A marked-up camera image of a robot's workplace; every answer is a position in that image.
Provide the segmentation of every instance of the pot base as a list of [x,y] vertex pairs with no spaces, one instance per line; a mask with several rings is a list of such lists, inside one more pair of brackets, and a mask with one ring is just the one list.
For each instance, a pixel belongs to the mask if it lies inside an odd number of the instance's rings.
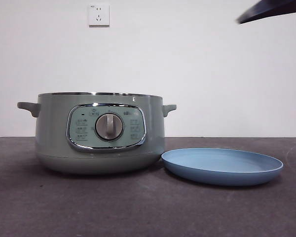
[[55,171],[70,174],[112,174],[133,171],[157,162],[160,154],[148,153],[136,156],[107,158],[65,158],[37,154],[40,162]]

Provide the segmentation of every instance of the pot handle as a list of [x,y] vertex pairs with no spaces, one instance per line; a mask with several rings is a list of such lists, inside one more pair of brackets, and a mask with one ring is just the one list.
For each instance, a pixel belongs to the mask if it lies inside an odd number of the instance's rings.
[[163,116],[167,117],[170,111],[176,110],[177,105],[164,105],[162,106]]
[[40,112],[40,104],[36,104],[36,103],[19,102],[18,108],[30,111],[32,116],[35,118],[38,117],[39,112]]

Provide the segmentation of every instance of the pot body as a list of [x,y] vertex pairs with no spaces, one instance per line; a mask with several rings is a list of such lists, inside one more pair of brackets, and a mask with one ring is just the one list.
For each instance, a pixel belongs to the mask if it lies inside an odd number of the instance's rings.
[[[75,174],[125,172],[156,162],[164,152],[164,117],[176,109],[173,105],[163,106],[159,96],[81,92],[41,94],[37,105],[37,157],[48,168]],[[127,120],[132,111],[143,119],[137,125],[142,133],[135,140],[131,140],[136,129],[131,125],[134,120],[131,117]],[[115,140],[101,138],[95,129],[99,117],[107,113],[123,122],[122,135]],[[88,126],[83,126],[84,119]],[[79,129],[87,132],[80,134]],[[83,141],[81,136],[92,136],[92,139]],[[93,140],[100,145],[93,145]]]

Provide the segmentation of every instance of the plate rim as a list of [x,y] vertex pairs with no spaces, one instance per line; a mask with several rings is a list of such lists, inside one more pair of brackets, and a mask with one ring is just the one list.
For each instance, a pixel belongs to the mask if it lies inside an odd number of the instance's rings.
[[[180,164],[176,164],[173,162],[170,162],[168,160],[166,160],[163,156],[167,153],[173,152],[173,151],[180,151],[180,150],[225,150],[225,151],[235,151],[235,152],[245,152],[245,153],[251,153],[251,154],[256,154],[259,156],[264,156],[264,157],[269,157],[271,159],[277,160],[278,162],[280,162],[281,166],[276,168],[276,169],[270,169],[270,170],[264,170],[264,171],[250,171],[250,172],[233,172],[233,171],[219,171],[219,170],[210,170],[210,169],[200,169],[200,168],[195,168],[195,167],[189,167],[189,166],[184,166],[184,165],[180,165]],[[283,169],[284,164],[283,162],[281,162],[279,159],[268,156],[268,155],[264,155],[261,153],[256,153],[256,152],[249,152],[249,151],[243,151],[243,150],[235,150],[235,149],[225,149],[225,148],[180,148],[180,149],[173,149],[170,151],[166,151],[161,155],[161,158],[163,161],[176,165],[176,166],[180,166],[183,168],[189,168],[189,169],[196,169],[199,171],[209,171],[209,172],[216,172],[216,173],[230,173],[230,174],[260,174],[260,173],[270,173],[270,172],[274,172],[274,171],[279,171],[281,169]]]

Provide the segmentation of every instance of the silver chrome trim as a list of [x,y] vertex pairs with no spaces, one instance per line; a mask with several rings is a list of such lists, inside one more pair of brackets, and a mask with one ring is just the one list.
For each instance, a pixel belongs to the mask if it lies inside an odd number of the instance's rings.
[[144,95],[144,94],[132,94],[132,93],[110,93],[110,92],[53,92],[53,93],[43,93],[38,96],[51,96],[51,95],[117,95],[117,96],[138,96],[138,97],[155,97],[162,99],[161,96],[157,95]]
[[[73,112],[80,107],[97,107],[97,106],[118,106],[118,107],[128,107],[128,108],[135,108],[138,109],[140,111],[140,113],[143,116],[143,122],[144,122],[144,135],[142,136],[141,140],[138,143],[135,143],[133,145],[129,145],[129,146],[123,146],[123,147],[86,147],[86,146],[82,146],[79,145],[77,143],[75,143],[71,137],[70,137],[70,123],[71,123],[71,118],[72,118],[72,114]],[[82,105],[76,105],[74,106],[68,115],[68,120],[67,120],[67,127],[66,127],[66,138],[69,142],[69,144],[71,146],[73,146],[75,149],[82,151],[82,152],[97,152],[97,150],[99,151],[111,151],[111,150],[115,150],[115,149],[127,149],[127,148],[132,148],[132,147],[137,147],[142,145],[145,142],[146,139],[146,133],[147,133],[147,128],[146,128],[146,118],[145,118],[145,114],[143,112],[143,110],[137,106],[134,105],[124,105],[124,104],[112,104],[112,103],[93,103],[93,104],[82,104]]]

